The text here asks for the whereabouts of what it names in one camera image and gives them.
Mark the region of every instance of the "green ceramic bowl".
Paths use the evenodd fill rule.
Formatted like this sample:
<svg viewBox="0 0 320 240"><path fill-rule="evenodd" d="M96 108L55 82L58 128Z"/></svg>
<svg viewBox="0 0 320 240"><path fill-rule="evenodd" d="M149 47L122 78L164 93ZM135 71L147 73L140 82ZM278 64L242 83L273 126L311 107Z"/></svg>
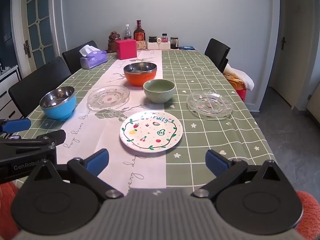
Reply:
<svg viewBox="0 0 320 240"><path fill-rule="evenodd" d="M153 79L143 84L146 97L156 104L162 104L172 98L176 85L166 79Z"/></svg>

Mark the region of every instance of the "tissue box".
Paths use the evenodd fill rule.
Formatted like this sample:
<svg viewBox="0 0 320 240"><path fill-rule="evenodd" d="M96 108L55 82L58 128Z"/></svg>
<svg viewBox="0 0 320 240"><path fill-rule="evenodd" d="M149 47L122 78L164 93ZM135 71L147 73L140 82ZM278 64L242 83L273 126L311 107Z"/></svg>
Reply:
<svg viewBox="0 0 320 240"><path fill-rule="evenodd" d="M146 49L146 41L137 41L137 50Z"/></svg>
<svg viewBox="0 0 320 240"><path fill-rule="evenodd" d="M137 57L136 40L116 41L118 59Z"/></svg>
<svg viewBox="0 0 320 240"><path fill-rule="evenodd" d="M81 67L84 69L91 69L102 63L107 62L108 54L105 50L98 50L90 52L86 57L80 58Z"/></svg>

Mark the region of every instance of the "blue gripper pad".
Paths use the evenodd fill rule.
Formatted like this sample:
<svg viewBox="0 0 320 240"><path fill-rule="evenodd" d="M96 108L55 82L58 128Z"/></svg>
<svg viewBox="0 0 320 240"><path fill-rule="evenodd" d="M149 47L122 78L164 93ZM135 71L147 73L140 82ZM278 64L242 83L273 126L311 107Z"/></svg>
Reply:
<svg viewBox="0 0 320 240"><path fill-rule="evenodd" d="M109 163L107 149L101 149L84 160L84 167L92 174L98 176Z"/></svg>
<svg viewBox="0 0 320 240"><path fill-rule="evenodd" d="M31 126L31 121L28 118L9 120L2 126L2 131L6 133L20 132L28 130Z"/></svg>
<svg viewBox="0 0 320 240"><path fill-rule="evenodd" d="M208 150L205 154L205 164L208 169L216 176L220 176L230 167L231 161L221 156L214 150Z"/></svg>

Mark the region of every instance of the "floor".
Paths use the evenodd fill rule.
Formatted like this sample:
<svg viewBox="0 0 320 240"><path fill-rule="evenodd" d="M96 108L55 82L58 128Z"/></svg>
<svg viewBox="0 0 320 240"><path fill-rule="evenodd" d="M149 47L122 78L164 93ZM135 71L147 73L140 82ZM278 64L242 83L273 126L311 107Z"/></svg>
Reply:
<svg viewBox="0 0 320 240"><path fill-rule="evenodd" d="M320 202L320 129L309 117L294 114L272 88L255 119L293 187Z"/></svg>

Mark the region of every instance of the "black chair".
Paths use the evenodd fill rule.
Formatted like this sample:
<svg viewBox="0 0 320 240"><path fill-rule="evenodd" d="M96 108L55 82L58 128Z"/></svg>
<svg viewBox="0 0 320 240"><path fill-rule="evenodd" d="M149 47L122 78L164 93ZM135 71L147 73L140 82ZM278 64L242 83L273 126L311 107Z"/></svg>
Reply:
<svg viewBox="0 0 320 240"><path fill-rule="evenodd" d="M81 68L80 58L82 57L82 55L79 52L79 50L82 49L85 45L90 45L97 48L97 44L94 41L89 41L74 49L71 49L62 53L62 56L65 62L67 63L67 66L71 72L71 75L76 73Z"/></svg>
<svg viewBox="0 0 320 240"><path fill-rule="evenodd" d="M70 76L63 59L56 57L15 83L8 92L23 117L27 117L45 94L59 87Z"/></svg>
<svg viewBox="0 0 320 240"><path fill-rule="evenodd" d="M208 56L216 65L217 69L223 73L228 63L228 59L226 57L229 51L230 48L227 45L215 39L211 39L204 54Z"/></svg>

